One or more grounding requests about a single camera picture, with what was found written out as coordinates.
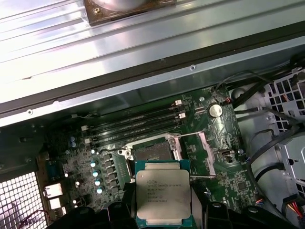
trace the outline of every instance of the chip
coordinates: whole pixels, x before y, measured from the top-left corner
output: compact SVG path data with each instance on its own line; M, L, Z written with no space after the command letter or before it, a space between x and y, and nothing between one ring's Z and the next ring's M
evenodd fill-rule
M157 143L134 151L136 161L172 160L172 152L168 142Z
M191 214L191 189L186 170L141 170L136 202L140 219L186 219Z
M238 190L245 190L247 188L246 182L237 183Z

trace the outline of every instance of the ventilation grille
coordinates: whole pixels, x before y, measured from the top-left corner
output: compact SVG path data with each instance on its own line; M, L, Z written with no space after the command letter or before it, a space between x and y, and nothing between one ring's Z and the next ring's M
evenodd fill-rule
M300 74L290 75L269 84L266 94L272 109L297 117L298 120L305 119L305 81L300 80ZM277 116L275 118L279 131L286 131L288 122Z
M305 187L300 185L300 184L296 184L297 190L299 191L300 196L305 199Z
M0 183L0 228L19 229L20 222L42 209L35 173L29 173ZM38 212L21 229L46 228L44 213Z

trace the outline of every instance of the wire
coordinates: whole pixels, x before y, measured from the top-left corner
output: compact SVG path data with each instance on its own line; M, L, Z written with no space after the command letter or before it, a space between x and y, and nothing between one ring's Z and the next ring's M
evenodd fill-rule
M250 159L249 163L252 164L257 158L259 158L262 154L264 154L268 149L275 146L276 144L282 142L283 140L290 138L294 134L296 134L299 131L299 126L294 125L291 127L291 129L287 130L286 132L283 132L281 135L275 137L270 142L268 142L266 145L262 146Z
M256 136L260 135L260 134L265 134L265 133L268 133L268 132L271 132L271 135L272 137L275 137L275 132L273 129L266 129L266 130L261 130L261 131L258 131L256 132L249 140L248 142L248 147L246 149L246 154L249 156L249 153L250 153L250 147L251 147L251 143L253 142L253 140L256 138Z
M302 218L303 214L300 212L300 209L298 208L298 206L296 205L295 202L292 202L292 206L294 207L294 209L297 212L297 214Z
M272 73L267 73L264 75L264 77L270 78L270 80L276 80L280 79L284 76L287 76L288 74L291 74L290 69L280 69L277 71L274 71ZM255 85L253 85L250 89L248 89L245 93L243 93L241 96L239 96L235 101L233 101L233 108L239 107L241 104L245 103L248 99L250 99L256 92L263 89L266 84L268 84L265 81L258 82Z
M260 199L260 200L256 201L255 203L256 203L256 204L259 204L259 203L261 203L261 202L263 202L263 199Z
M290 117L290 116L288 116L288 115L286 115L284 113L278 112L278 111L273 110L271 108L262 107L262 110L263 111L267 111L267 112L271 112L274 115L289 121L290 124L292 124L292 125L299 123L299 121L297 121L295 118L292 118L292 117ZM246 110L235 111L235 114L236 115L241 115L241 114L247 114L247 113L254 113L254 112L258 112L258 111L259 111L259 109L256 107L256 108L250 108L250 109L246 109Z
M268 107L263 107L263 110L268 111L268 112L271 112L271 113L273 113L274 115L276 115L276 116L278 116L278 117L280 117L280 118L282 118L282 119L285 119L285 120L289 121L290 124L292 124L292 125L297 124L297 123L299 122L299 121L297 121L295 118L292 118L292 117L290 117L290 116L288 116L288 115L285 115L285 114L283 114L283 113L281 113L281 112L278 112L278 111L276 111L276 110L270 109L270 108L268 108Z
M277 209L277 207L275 205L273 205L273 203L269 200L269 198L264 194L263 190L261 189L261 187L258 185L257 181L255 180L253 171L252 171L252 163L259 158L262 154L264 154L268 149L270 149L271 147L275 146L276 144L282 142L283 140L293 136L295 133L297 133L297 131L299 131L299 126L292 126L290 130L284 132L283 134L275 137L273 140L271 140L270 142L268 142L266 145L262 146L250 159L249 162L247 162L246 164L246 168L247 168L247 172L249 175L249 178L251 180L251 182L254 184L254 186L256 187L257 191L259 192L260 195L262 195L264 201L266 203L268 203L273 209L274 211L277 213L277 215L282 218L283 220L289 222L289 220L282 215L282 213Z
M258 182L259 179L267 172L274 170L274 169L278 169L278 170L285 170L285 166L283 163L276 163L272 166L268 166L267 168L264 168L255 178L255 180Z
M282 213L276 208L275 205L273 205L273 203L269 200L269 198L264 194L263 190L261 189L261 187L259 187L258 183L256 182L255 180L255 177L254 177L254 174L253 174L253 171L252 171L252 167L251 167L251 162L248 162L246 164L246 168L247 168L247 172L248 172L248 175L249 175L249 178L252 182L252 184L254 184L254 186L256 187L257 191L264 197L264 201L265 203L269 204L273 209L274 211L276 212L276 214L283 220L287 221L287 222L290 222L285 216L282 215Z
M258 108L250 108L250 109L246 109L246 110L239 110L239 111L234 111L236 115L243 115L243 114L247 114L247 113L253 113L253 112L257 112Z
M287 206L296 213L295 209L290 204L287 204Z
M239 73L235 73L235 74L233 74L233 75L230 75L230 76L224 78L222 81L220 81L220 82L217 84L217 86L215 87L215 91L218 91L218 88L219 88L222 84L224 84L225 82L227 82L228 80L230 80L230 79L232 79L232 78L235 78L235 77L237 77L238 75L245 74L245 73L252 74L252 75L256 76L257 78L260 78L261 80L266 81L267 83L272 83L272 80L269 80L269 79L267 79L266 77L264 77L264 76L262 76L262 75L260 75L260 74L258 74L258 73L254 73L254 72L251 71L251 70L246 70L246 71L242 71L242 72L239 72Z
M31 213L30 215L28 215L26 218L24 218L24 219L20 222L20 225L19 225L18 229L21 229L21 228L28 222L28 220L29 220L34 214L36 214L37 212L44 212L44 213L47 215L48 220L51 221L50 215L49 215L49 213L48 213L46 210L36 210L36 211L34 211L33 213Z

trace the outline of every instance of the circuit board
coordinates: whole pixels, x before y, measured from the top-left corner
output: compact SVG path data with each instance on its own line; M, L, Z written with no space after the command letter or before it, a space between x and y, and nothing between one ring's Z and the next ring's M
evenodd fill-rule
M213 154L214 171L198 133L204 133ZM180 155L175 155L172 138L165 134L179 141ZM86 205L96 211L104 203L122 198L124 184L133 182L135 160L177 156L190 160L192 179L200 179L210 200L237 212L255 203L255 188L247 175L247 158L226 88L217 93L204 88L100 117L89 115L50 132L47 141L50 155L63 168L58 176L69 174L68 199L89 196ZM204 178L213 172L215 178Z

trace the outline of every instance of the capacitor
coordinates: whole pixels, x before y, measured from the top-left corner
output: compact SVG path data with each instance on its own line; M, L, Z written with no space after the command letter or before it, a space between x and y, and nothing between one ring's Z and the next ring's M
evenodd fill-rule
M117 184L117 180L110 181L109 183L110 186L117 186Z
M65 177L70 177L70 176L72 176L72 175L73 175L72 172L67 172L67 173L64 174Z
M107 173L112 173L115 171L115 167L110 167L108 169L106 169Z
M97 179L97 180L94 182L94 184L95 184L96 186L100 186L101 183L102 183L102 179Z
M96 167L96 165L97 165L97 161L91 161L90 166L92 168Z
M94 177L97 177L100 173L101 173L101 172L100 172L99 170L95 170L95 171L92 173L92 175L93 175Z
M83 179L77 179L76 181L75 181L75 185L76 186L79 186L79 185L81 185L81 184L83 184L84 183L84 180Z
M113 179L116 179L117 177L117 174L116 173L112 173L108 176L109 180L113 180Z
M105 156L104 156L104 160L106 161L106 160L109 160L109 159L111 159L112 158L112 155L111 154L106 154Z
M97 190L96 190L96 192L98 193L98 194L101 194L103 191L104 191L104 187L103 186L100 186Z
M112 160L105 162L105 166L106 167L109 167L109 166L112 166L112 165L113 165L113 161Z
M73 204L77 204L81 201L81 198L80 197L77 197L76 199L74 199L72 202Z

